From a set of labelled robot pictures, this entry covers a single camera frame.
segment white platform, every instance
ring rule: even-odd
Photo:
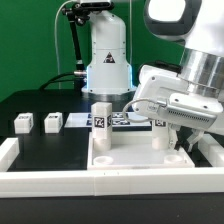
[[[193,168],[194,163],[184,151],[156,150],[151,146],[149,131],[112,132],[111,150],[94,149],[92,133],[89,136],[88,169],[149,169]]]

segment white block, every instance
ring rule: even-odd
[[[19,154],[17,138],[7,138],[0,146],[0,172],[6,172]]]
[[[14,120],[16,134],[28,134],[33,127],[33,114],[22,113]]]
[[[59,133],[62,125],[62,113],[50,113],[44,120],[45,133]]]
[[[92,105],[91,111],[94,148],[99,151],[110,150],[112,134],[112,104],[98,102]]]

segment white plastic fixture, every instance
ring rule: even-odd
[[[18,154],[18,139],[7,138],[0,146],[0,172],[6,172]]]

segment black table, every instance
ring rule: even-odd
[[[85,170],[90,130],[63,128],[59,134],[45,134],[43,122],[50,112],[63,112],[65,122],[71,112],[90,112],[93,103],[72,90],[21,91],[1,102],[0,141],[16,136],[20,144],[9,172]],[[113,111],[125,104],[114,102]],[[24,112],[34,114],[35,126],[28,135],[15,135],[14,119]],[[0,221],[7,224],[220,224],[223,218],[223,193],[0,199]]]

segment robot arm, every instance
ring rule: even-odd
[[[220,1],[148,0],[144,17],[154,35],[185,41],[182,71],[144,65],[129,105],[139,115],[194,129],[191,142],[204,131],[223,135],[219,96],[224,81],[224,9]]]

